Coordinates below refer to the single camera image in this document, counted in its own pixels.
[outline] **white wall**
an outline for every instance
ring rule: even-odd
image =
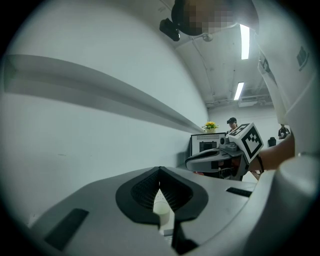
[[[9,54],[80,64],[151,95],[198,126],[208,119],[175,51],[142,20],[106,1],[51,2],[25,25]],[[2,91],[3,75],[0,85]],[[8,91],[1,95],[0,182],[20,221],[28,223],[90,182],[183,163],[188,127],[98,95],[43,86],[100,108]]]
[[[264,148],[268,147],[270,137],[279,138],[278,130],[281,126],[278,124],[273,106],[255,105],[251,107],[238,107],[229,105],[217,107],[209,111],[210,121],[219,125],[217,132],[220,133],[230,130],[227,120],[232,117],[236,118],[238,125],[254,122],[263,140]]]

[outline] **fluorescent light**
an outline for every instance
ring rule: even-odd
[[[242,92],[242,88],[244,87],[244,82],[239,82],[238,83],[238,88],[236,89],[236,93],[235,93],[235,96],[234,96],[234,100],[237,101],[239,100],[239,97],[241,95],[241,92]]]
[[[242,44],[241,60],[247,60],[249,59],[250,49],[250,28],[244,25],[240,25],[240,30]]]

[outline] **potted plant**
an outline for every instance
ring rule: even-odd
[[[207,122],[202,129],[204,129],[204,131],[207,134],[215,134],[216,133],[216,129],[219,128],[219,125],[216,125],[215,122]]]

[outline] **person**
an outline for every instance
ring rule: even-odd
[[[260,48],[257,63],[268,87],[279,124],[291,134],[282,143],[262,150],[265,170],[275,170],[299,153],[320,152],[319,71],[316,51],[306,29],[276,1],[266,0],[176,0],[172,20],[186,34],[214,33],[237,24],[255,33]],[[301,129],[301,124],[309,124]],[[249,171],[260,170],[256,157]]]
[[[228,130],[226,134],[231,133],[233,130],[237,129],[237,119],[235,117],[231,117],[228,121],[226,121],[227,124],[229,124],[231,130]]]
[[[281,128],[278,131],[279,140],[285,139],[289,134],[289,129],[286,128],[284,124],[281,124]]]

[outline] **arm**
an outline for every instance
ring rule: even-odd
[[[283,142],[260,152],[264,170],[276,170],[285,160],[295,156],[295,137],[289,134]],[[249,171],[260,170],[257,158],[250,163]]]

